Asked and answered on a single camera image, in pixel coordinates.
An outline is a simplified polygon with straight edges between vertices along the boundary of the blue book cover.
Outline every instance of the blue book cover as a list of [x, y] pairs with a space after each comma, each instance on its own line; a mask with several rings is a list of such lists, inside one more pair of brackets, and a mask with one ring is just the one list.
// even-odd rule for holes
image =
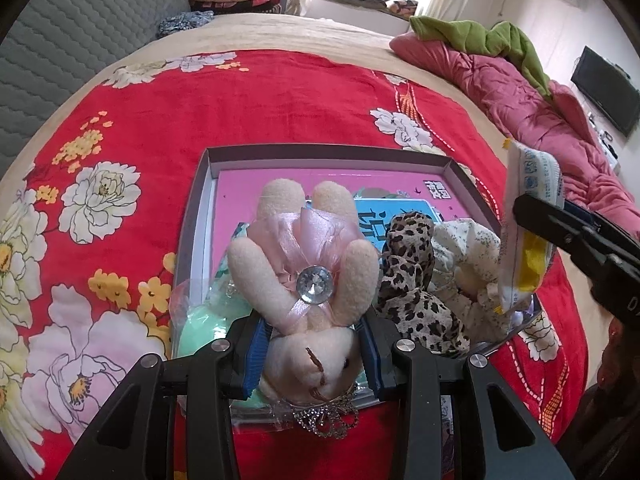
[[425, 213], [438, 223], [442, 218], [426, 201], [418, 198], [355, 198], [358, 227], [365, 238], [381, 251], [391, 219], [409, 211]]

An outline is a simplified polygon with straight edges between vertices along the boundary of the gray quilted headboard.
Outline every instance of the gray quilted headboard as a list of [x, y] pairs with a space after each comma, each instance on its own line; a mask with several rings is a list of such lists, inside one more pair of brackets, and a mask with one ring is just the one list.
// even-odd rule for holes
[[49, 116], [187, 0], [30, 0], [0, 43], [0, 177]]

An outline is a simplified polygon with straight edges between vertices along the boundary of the green blanket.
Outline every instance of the green blanket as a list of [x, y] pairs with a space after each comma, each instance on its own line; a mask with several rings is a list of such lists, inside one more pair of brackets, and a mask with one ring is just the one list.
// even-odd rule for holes
[[549, 78], [542, 70], [533, 43], [513, 23], [501, 22], [487, 30], [476, 22], [443, 22], [427, 16], [414, 16], [411, 26], [421, 40], [445, 41], [466, 54], [504, 57], [516, 66], [540, 95], [547, 99], [551, 97]]

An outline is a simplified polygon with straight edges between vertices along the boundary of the beige bed sheet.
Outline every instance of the beige bed sheet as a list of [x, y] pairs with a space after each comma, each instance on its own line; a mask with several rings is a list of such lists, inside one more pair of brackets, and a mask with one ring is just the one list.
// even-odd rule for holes
[[[373, 70], [397, 74], [433, 89], [459, 103], [469, 114], [478, 132], [504, 164], [504, 136], [460, 90], [443, 79], [393, 54], [389, 37], [330, 20], [313, 20], [276, 14], [219, 16], [204, 27], [180, 32], [155, 41], [102, 70], [71, 96], [38, 130], [0, 181], [0, 218], [13, 201], [18, 184], [40, 148], [89, 91], [120, 66], [225, 50], [282, 49], [324, 56], [338, 63], [351, 63]], [[589, 375], [600, 362], [607, 341], [610, 315], [591, 299], [586, 279], [563, 255], [589, 344]], [[570, 346], [572, 342], [563, 341]]]

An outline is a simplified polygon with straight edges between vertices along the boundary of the tiara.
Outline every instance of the tiara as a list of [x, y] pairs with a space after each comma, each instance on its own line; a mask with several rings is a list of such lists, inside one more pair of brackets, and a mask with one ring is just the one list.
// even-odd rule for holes
[[[353, 403], [356, 384], [345, 394], [315, 406], [293, 405], [293, 417], [305, 430], [323, 438], [344, 438], [347, 431], [358, 425], [358, 409]], [[352, 422], [343, 417], [353, 416]]]

